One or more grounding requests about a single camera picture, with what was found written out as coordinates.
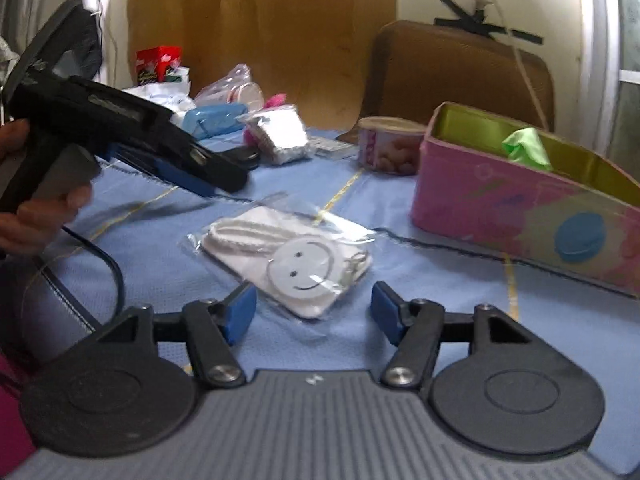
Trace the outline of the pink storage box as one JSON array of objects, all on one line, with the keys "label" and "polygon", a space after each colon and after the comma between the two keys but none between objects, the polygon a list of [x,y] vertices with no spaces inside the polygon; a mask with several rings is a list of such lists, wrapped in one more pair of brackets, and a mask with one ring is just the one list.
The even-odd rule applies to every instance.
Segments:
[{"label": "pink storage box", "polygon": [[544,131],[549,169],[518,164],[502,144],[525,127],[454,103],[435,110],[420,149],[413,224],[638,292],[638,182]]}]

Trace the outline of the blue plastic case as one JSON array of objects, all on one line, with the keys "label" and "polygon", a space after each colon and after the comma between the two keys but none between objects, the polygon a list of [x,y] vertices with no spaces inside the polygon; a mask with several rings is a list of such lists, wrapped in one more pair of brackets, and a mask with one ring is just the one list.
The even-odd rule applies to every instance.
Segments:
[{"label": "blue plastic case", "polygon": [[206,140],[240,130],[238,118],[246,113],[247,107],[242,103],[195,107],[184,115],[181,128],[196,140]]}]

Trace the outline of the pink fluffy sock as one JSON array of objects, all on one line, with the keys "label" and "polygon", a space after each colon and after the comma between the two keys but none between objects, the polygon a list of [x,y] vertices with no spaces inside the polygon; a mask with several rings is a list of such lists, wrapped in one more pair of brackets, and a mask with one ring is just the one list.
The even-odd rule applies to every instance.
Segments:
[{"label": "pink fluffy sock", "polygon": [[[277,93],[273,96],[270,96],[269,99],[265,100],[264,105],[262,106],[262,112],[265,110],[272,110],[273,108],[278,108],[286,104],[286,98],[288,96],[285,93]],[[250,128],[245,127],[243,130],[243,143],[248,146],[256,146],[257,141],[254,134],[250,131]]]}]

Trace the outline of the brown chair back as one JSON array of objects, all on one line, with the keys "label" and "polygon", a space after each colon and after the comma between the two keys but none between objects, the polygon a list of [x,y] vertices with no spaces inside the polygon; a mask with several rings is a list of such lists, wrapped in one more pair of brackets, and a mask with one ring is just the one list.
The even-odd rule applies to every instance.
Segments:
[{"label": "brown chair back", "polygon": [[523,51],[530,94],[507,44],[460,29],[396,21],[375,36],[359,116],[398,117],[426,125],[453,102],[555,130],[547,64]]}]

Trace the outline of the black flat pouch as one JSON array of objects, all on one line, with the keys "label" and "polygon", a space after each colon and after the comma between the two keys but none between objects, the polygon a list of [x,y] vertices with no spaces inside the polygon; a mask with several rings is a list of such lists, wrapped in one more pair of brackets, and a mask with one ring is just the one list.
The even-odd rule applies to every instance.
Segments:
[{"label": "black flat pouch", "polygon": [[259,148],[253,145],[239,145],[236,148],[219,152],[219,155],[246,171],[253,171],[258,168],[262,159],[262,153]]}]

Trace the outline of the barcode paper packet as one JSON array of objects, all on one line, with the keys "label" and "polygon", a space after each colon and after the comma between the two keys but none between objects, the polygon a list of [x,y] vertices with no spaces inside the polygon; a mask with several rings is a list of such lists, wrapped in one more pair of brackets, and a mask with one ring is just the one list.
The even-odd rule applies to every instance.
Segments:
[{"label": "barcode paper packet", "polygon": [[308,136],[309,144],[314,152],[314,156],[340,160],[354,157],[358,153],[358,148],[354,144],[336,139],[325,138],[324,136]]}]

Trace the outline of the red tin box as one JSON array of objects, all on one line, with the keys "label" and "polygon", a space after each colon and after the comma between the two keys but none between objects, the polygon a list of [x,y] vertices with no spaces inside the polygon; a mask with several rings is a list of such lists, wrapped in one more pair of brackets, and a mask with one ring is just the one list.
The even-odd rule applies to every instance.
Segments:
[{"label": "red tin box", "polygon": [[158,46],[136,53],[136,81],[138,86],[154,82],[174,82],[181,66],[182,49],[176,46]]}]

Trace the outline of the blue table cloth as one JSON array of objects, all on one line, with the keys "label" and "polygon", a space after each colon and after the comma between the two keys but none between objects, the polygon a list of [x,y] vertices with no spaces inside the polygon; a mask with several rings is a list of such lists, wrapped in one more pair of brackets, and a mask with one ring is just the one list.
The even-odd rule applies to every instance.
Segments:
[{"label": "blue table cloth", "polygon": [[239,196],[105,164],[41,260],[85,318],[22,410],[19,479],[608,479],[580,356],[397,235],[409,179],[313,158]]}]

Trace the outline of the smiley keychain plastic bag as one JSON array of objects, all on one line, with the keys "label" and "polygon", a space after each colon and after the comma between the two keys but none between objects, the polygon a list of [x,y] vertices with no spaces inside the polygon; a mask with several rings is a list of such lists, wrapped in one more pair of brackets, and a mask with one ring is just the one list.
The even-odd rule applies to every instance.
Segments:
[{"label": "smiley keychain plastic bag", "polygon": [[285,192],[224,200],[180,240],[217,278],[255,286],[258,311],[304,341],[329,336],[375,262],[378,234]]}]

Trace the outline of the paper snack cup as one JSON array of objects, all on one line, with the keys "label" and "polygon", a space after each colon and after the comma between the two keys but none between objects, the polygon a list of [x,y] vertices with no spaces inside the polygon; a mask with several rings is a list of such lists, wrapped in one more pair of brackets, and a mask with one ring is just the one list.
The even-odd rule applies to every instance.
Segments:
[{"label": "paper snack cup", "polygon": [[397,117],[358,120],[358,162],[367,170],[398,176],[416,174],[427,126]]}]

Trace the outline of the light green cloth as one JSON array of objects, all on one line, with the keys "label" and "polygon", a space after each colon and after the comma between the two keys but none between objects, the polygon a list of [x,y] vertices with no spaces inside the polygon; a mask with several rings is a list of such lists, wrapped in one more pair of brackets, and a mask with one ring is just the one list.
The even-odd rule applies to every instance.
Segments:
[{"label": "light green cloth", "polygon": [[536,128],[528,127],[514,131],[502,141],[501,146],[506,158],[514,164],[541,171],[552,170],[547,151]]}]

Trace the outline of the cotton swabs bag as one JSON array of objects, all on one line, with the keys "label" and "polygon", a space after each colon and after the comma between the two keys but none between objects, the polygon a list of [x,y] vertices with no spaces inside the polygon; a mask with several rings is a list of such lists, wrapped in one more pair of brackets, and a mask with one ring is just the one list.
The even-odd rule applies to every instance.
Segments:
[{"label": "cotton swabs bag", "polygon": [[273,166],[311,158],[314,152],[295,105],[247,113],[238,118],[254,134],[257,147]]}]

